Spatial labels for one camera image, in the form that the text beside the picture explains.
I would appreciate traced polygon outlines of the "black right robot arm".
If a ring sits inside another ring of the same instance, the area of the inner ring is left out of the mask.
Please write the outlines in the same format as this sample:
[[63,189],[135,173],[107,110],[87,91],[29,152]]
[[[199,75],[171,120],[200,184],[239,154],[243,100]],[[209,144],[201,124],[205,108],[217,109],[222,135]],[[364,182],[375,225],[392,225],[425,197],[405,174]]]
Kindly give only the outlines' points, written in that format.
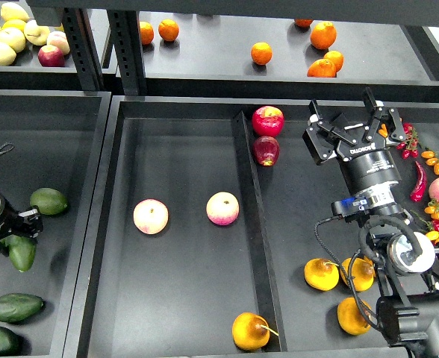
[[358,255],[370,259],[380,296],[374,309],[355,305],[366,323],[391,347],[411,357],[439,357],[439,243],[416,232],[395,200],[400,174],[390,147],[406,139],[395,108],[366,89],[368,117],[351,123],[343,114],[326,118],[316,101],[302,137],[316,164],[336,159],[349,197],[331,204],[334,219],[358,223]]

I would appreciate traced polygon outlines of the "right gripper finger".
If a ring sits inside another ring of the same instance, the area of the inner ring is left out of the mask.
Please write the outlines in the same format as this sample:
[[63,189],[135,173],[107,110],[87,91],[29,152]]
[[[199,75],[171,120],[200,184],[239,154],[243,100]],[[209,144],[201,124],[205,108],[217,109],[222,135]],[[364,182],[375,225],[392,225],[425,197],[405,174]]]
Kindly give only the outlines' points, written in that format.
[[379,134],[379,129],[382,124],[382,115],[384,114],[383,103],[375,99],[369,87],[366,87],[363,91],[362,99],[370,116],[364,127],[363,140],[365,143],[382,141],[382,143],[385,144],[384,137]]
[[348,132],[349,123],[342,113],[332,119],[325,119],[315,99],[311,100],[308,108],[311,112],[308,122],[310,130],[316,131],[317,134],[323,136],[330,144],[339,141],[345,142],[350,146],[358,144],[358,140]]

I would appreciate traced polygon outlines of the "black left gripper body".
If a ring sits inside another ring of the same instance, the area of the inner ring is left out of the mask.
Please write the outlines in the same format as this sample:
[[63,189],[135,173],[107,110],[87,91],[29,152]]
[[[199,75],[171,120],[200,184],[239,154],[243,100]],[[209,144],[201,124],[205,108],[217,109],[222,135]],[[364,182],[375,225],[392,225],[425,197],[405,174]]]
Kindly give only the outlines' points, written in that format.
[[2,240],[10,235],[16,235],[16,229],[21,227],[43,228],[38,207],[29,207],[24,212],[17,212],[9,208],[0,211],[0,245],[5,246]]

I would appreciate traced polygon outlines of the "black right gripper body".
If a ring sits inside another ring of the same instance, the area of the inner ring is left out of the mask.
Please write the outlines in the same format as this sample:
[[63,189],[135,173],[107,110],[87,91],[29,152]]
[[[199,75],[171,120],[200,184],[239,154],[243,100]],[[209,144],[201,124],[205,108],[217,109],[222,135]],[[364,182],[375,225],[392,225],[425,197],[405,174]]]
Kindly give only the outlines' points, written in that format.
[[[365,143],[363,140],[364,127],[367,121],[354,122],[349,121],[347,117],[346,120],[349,123],[348,132],[358,140],[358,144],[355,146],[350,146],[342,141],[330,144],[323,136],[317,134],[316,131],[310,130],[308,123],[302,138],[317,165],[321,165],[332,158],[336,158],[342,162],[347,162],[365,154],[386,150],[386,139],[385,144],[383,144],[382,141]],[[397,145],[405,139],[402,121],[396,111],[384,111],[384,114],[382,115],[382,123],[387,126],[389,140],[392,145]]]

